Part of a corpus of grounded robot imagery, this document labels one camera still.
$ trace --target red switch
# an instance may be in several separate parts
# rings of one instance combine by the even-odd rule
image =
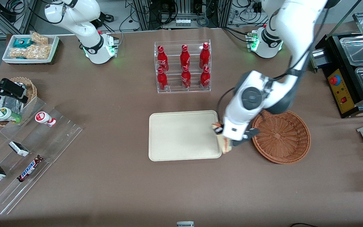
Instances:
[[[329,82],[330,82],[330,84],[335,85],[338,82],[338,79],[337,79],[337,77],[333,76],[332,78],[330,78]]]

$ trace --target brown table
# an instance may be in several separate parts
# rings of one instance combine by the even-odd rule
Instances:
[[[363,226],[363,140],[356,132],[363,118],[340,119],[321,72],[307,73],[291,108],[312,137],[297,164],[273,164],[252,142],[212,160],[148,158],[151,114],[215,109],[242,73],[284,72],[287,49],[261,59],[220,29],[161,30],[125,34],[118,57],[94,65],[75,36],[60,39],[55,65],[2,63],[0,79],[31,79],[40,98],[84,131],[14,210],[0,215],[0,226]],[[200,39],[211,39],[213,90],[157,94],[154,42]]]

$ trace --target coca-cola bottle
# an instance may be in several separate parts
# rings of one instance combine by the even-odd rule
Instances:
[[[167,55],[163,50],[163,46],[158,46],[158,63],[166,72],[169,71],[169,63],[167,62]]]
[[[185,89],[190,88],[191,85],[191,74],[189,72],[190,67],[189,66],[183,66],[181,73],[181,86]]]
[[[200,53],[200,69],[203,69],[204,66],[207,66],[209,63],[209,43],[203,44],[203,50]]]
[[[187,51],[187,45],[183,44],[181,46],[181,55],[180,55],[180,66],[190,66],[190,54]]]
[[[200,87],[204,90],[208,89],[211,75],[209,74],[209,67],[204,66],[203,73],[200,78]]]
[[[158,69],[158,83],[159,83],[159,89],[161,90],[169,89],[169,85],[167,84],[167,76],[163,72],[163,68]]]

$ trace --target snickers bar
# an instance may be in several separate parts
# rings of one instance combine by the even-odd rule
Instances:
[[[25,171],[23,171],[18,177],[19,182],[23,182],[36,169],[39,163],[43,161],[43,159],[44,158],[40,155],[37,155],[37,157],[26,167]]]

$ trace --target wicker basket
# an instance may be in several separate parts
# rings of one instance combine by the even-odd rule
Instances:
[[[13,82],[20,82],[20,83],[23,83],[24,85],[26,85],[26,89],[27,89],[26,96],[29,98],[27,100],[26,105],[29,104],[29,102],[34,97],[37,96],[37,88],[34,86],[34,84],[31,82],[30,79],[27,79],[27,78],[24,78],[24,77],[15,77],[15,78],[12,78],[10,80],[13,81]],[[7,124],[8,124],[7,121],[0,122],[0,127],[4,127]]]
[[[254,119],[252,128],[260,130],[253,137],[253,143],[272,162],[292,164],[304,158],[309,151],[309,129],[292,111],[276,115],[262,111]]]

